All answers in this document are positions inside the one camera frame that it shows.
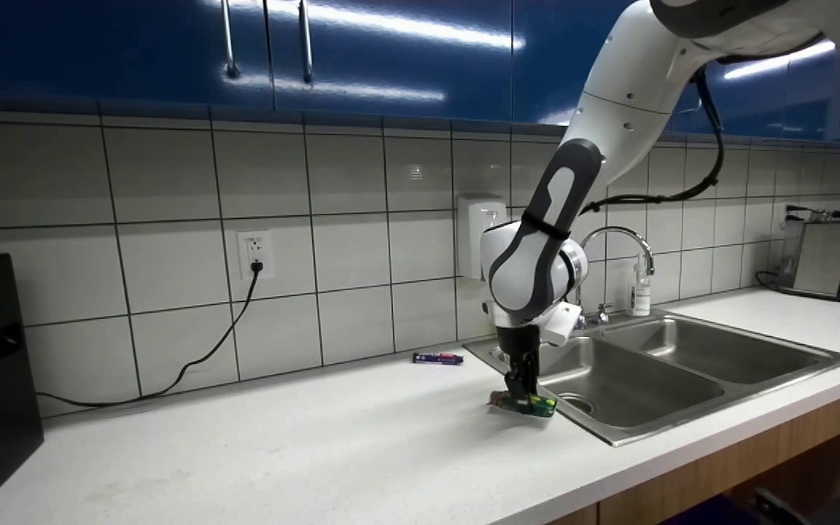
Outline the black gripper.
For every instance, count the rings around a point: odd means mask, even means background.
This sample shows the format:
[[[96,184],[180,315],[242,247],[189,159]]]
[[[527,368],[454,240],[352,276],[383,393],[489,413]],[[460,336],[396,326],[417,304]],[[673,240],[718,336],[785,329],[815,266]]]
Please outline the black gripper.
[[[539,329],[538,326],[500,326],[500,347],[511,359],[511,368],[504,374],[508,393],[514,399],[538,397],[539,393],[538,390]]]

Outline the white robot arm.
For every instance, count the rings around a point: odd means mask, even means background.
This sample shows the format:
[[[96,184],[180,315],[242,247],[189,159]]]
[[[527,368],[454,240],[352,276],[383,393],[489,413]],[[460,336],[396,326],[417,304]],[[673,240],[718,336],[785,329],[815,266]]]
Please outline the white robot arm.
[[[539,336],[581,276],[575,218],[653,149],[686,85],[708,62],[781,54],[819,38],[840,53],[840,0],[634,0],[619,15],[526,212],[481,235],[514,407],[539,406]]]

